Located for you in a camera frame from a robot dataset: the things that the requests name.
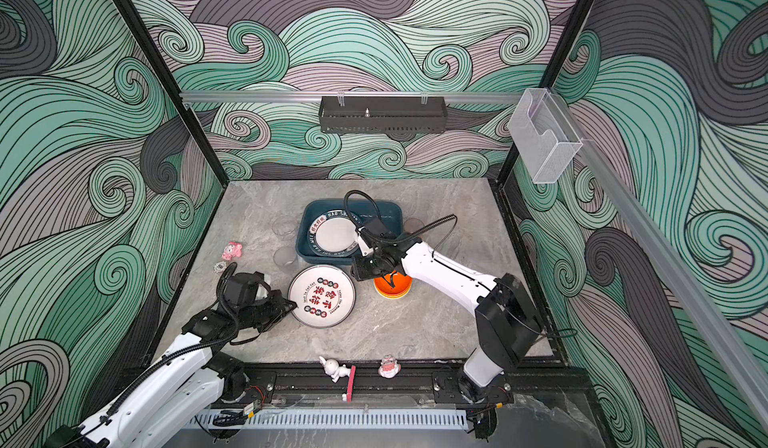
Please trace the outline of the white rabbit figurine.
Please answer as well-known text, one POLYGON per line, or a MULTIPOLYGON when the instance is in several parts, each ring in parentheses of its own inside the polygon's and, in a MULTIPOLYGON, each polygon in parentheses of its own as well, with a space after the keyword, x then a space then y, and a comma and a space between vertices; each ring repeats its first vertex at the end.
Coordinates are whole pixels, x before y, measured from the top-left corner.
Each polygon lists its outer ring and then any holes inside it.
POLYGON ((324 373, 331 378, 333 383, 337 383, 341 378, 349 377, 352 369, 345 364, 333 358, 319 356, 319 362, 322 365, 324 373))

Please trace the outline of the aluminium wall rail right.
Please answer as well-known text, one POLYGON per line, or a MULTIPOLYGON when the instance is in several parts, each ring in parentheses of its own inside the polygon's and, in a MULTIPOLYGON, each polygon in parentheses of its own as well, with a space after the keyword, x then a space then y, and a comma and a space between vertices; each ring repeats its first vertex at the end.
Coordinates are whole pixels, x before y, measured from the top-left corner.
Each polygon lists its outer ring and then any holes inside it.
POLYGON ((767 427, 767 374, 734 327, 718 310, 704 287, 664 237, 642 205, 616 176, 611 164, 583 132, 565 100, 548 94, 564 129, 579 139, 579 153, 636 236, 661 281, 672 290, 702 338, 729 375, 742 399, 763 428, 767 427))

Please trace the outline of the black wall shelf tray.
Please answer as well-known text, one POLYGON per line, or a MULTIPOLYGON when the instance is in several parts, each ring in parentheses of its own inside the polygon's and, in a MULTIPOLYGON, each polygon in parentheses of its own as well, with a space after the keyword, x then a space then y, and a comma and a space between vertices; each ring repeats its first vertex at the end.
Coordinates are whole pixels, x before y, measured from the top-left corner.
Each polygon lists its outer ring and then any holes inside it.
POLYGON ((415 134, 442 133, 448 121, 443 98, 323 97, 318 117, 330 134, 385 134, 396 139, 415 134))

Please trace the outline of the pink white small figurine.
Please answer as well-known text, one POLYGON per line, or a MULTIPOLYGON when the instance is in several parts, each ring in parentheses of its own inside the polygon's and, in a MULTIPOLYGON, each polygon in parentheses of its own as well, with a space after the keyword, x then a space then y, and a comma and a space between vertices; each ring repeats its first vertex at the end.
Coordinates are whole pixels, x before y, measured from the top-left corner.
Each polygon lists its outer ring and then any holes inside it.
POLYGON ((378 373, 385 379, 392 379, 399 374, 402 366, 393 355, 386 355, 381 359, 378 373))

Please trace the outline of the pinkish clear cup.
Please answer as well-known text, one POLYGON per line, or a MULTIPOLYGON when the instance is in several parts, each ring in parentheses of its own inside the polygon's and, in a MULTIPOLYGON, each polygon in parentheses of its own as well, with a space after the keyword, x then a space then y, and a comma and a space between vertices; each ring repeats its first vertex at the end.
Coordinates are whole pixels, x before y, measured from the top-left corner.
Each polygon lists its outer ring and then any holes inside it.
POLYGON ((410 236, 420 236, 420 230, 425 226, 425 223, 418 218, 408 218, 403 223, 404 234, 410 236))

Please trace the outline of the green rim white plate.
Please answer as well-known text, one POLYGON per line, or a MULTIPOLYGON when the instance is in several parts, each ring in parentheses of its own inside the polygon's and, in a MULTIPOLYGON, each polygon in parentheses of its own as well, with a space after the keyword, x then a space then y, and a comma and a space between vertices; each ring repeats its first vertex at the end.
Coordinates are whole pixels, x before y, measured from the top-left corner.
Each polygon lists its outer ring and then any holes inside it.
POLYGON ((357 225, 362 220, 343 209, 328 210, 317 216, 309 225, 307 240, 318 256, 348 257, 357 249, 357 225))

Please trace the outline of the black corner frame post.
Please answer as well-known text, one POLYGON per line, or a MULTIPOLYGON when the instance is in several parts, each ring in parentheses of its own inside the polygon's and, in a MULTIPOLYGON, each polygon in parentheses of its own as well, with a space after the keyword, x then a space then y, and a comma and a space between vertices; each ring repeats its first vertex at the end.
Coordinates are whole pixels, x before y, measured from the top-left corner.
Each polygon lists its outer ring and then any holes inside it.
POLYGON ((219 184, 223 188, 226 188, 229 184, 229 177, 225 173, 222 164, 220 163, 214 152, 214 149, 209 143, 206 137, 206 133, 203 130, 196 114, 184 105, 181 99, 181 90, 172 73, 168 69, 167 64, 163 60, 159 49, 152 41, 149 30, 146 28, 144 22, 142 21, 136 7, 131 0, 112 0, 112 2, 116 6, 128 29, 136 39, 139 48, 147 58, 150 67, 158 77, 161 86, 169 96, 174 108, 178 112, 192 139, 195 141, 197 147, 201 150, 201 153, 206 162, 213 170, 213 173, 219 184))

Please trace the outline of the black right corner post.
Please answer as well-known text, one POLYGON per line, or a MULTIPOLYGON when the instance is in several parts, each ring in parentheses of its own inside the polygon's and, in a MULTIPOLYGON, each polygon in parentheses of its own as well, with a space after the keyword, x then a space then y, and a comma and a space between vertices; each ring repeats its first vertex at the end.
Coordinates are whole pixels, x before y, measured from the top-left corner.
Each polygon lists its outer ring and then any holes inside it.
MULTIPOLYGON (((554 54, 547 65, 544 75, 537 88, 547 88, 554 93, 554 85, 557 81, 561 69, 564 68, 572 49, 575 47, 578 36, 580 35, 585 22, 590 14, 595 0, 576 0, 570 14, 566 18, 563 34, 556 45, 554 54)), ((512 179, 513 168, 517 161, 522 160, 517 147, 513 142, 509 154, 498 175, 497 182, 503 187, 512 179)))

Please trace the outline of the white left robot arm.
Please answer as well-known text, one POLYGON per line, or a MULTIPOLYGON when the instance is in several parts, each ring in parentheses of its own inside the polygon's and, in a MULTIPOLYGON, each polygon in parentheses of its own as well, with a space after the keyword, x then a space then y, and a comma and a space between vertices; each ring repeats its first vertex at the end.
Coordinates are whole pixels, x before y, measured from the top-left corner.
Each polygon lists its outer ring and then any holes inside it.
POLYGON ((244 329, 269 331, 296 307, 263 273, 243 273, 236 264, 228 265, 217 282, 214 302, 182 327, 151 366, 79 425, 58 428, 45 446, 164 444, 206 406, 243 398, 249 383, 245 364, 224 353, 224 347, 241 345, 244 329))

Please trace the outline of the orange bowl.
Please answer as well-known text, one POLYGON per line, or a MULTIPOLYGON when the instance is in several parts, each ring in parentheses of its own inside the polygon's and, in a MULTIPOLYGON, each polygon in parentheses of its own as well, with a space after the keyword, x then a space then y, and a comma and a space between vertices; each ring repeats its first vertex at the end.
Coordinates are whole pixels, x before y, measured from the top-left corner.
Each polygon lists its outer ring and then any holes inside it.
POLYGON ((407 275, 397 271, 373 280, 376 291, 388 299, 399 299, 406 296, 412 286, 413 280, 407 275))

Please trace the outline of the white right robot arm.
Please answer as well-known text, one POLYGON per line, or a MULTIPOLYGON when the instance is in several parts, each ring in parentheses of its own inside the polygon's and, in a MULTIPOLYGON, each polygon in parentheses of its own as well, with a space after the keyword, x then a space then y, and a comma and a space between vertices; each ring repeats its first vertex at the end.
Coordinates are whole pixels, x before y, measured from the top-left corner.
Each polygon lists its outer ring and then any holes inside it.
POLYGON ((298 246, 308 246, 309 268, 297 274, 288 290, 297 319, 332 327, 351 310, 352 297, 341 289, 354 281, 392 283, 396 276, 421 281, 448 296, 473 315, 477 347, 456 376, 457 390, 469 403, 487 400, 492 382, 516 370, 541 339, 567 339, 572 329, 547 331, 531 296, 512 274, 493 276, 441 254, 424 238, 451 214, 409 232, 392 229, 381 206, 367 193, 350 190, 341 199, 310 203, 303 215, 298 246))

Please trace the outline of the dark teal plastic bin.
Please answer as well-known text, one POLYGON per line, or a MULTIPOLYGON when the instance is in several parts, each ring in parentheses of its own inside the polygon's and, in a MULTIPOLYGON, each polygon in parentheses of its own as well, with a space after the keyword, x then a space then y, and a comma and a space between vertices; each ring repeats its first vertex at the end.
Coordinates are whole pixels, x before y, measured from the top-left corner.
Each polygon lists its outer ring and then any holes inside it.
POLYGON ((377 201, 378 209, 365 200, 351 200, 348 210, 342 199, 320 199, 304 209, 295 249, 309 264, 349 266, 359 251, 356 228, 378 217, 395 236, 403 233, 401 208, 390 201, 377 201))

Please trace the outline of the clear acrylic wall box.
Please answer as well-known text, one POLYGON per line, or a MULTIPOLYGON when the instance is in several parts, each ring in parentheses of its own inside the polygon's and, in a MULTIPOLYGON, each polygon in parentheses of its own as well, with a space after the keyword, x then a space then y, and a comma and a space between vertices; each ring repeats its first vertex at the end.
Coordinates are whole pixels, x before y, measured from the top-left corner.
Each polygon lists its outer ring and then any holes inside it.
POLYGON ((521 95, 508 131, 534 184, 554 184, 583 146, 565 100, 547 88, 521 95))

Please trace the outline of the aluminium wall rail back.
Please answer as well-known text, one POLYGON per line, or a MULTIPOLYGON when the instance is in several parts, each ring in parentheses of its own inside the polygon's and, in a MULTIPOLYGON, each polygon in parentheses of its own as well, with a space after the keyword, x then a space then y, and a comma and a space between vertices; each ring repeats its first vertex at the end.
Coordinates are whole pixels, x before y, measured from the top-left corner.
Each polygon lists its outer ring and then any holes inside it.
POLYGON ((347 98, 443 98, 447 104, 506 105, 517 103, 521 93, 495 92, 402 92, 402 91, 246 91, 246 90, 194 90, 181 91, 186 104, 193 103, 320 103, 323 97, 336 98, 343 103, 347 98))

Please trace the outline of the aluminium wall rail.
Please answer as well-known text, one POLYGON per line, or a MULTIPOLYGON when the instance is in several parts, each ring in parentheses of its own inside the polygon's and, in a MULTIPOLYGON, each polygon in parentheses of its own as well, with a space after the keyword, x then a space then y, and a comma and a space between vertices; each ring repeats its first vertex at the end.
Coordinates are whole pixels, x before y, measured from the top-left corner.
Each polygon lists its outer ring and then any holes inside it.
POLYGON ((729 375, 742 399, 763 428, 767 427, 767 374, 734 327, 718 310, 704 287, 664 237, 642 205, 616 176, 611 164, 583 132, 565 100, 548 94, 564 129, 579 139, 579 153, 636 236, 661 281, 672 290, 702 338, 729 375))
POLYGON ((186 104, 193 103, 320 103, 323 97, 336 98, 343 103, 347 98, 443 98, 447 104, 506 105, 517 103, 521 93, 495 92, 402 92, 402 91, 246 91, 246 90, 194 90, 181 91, 186 104))

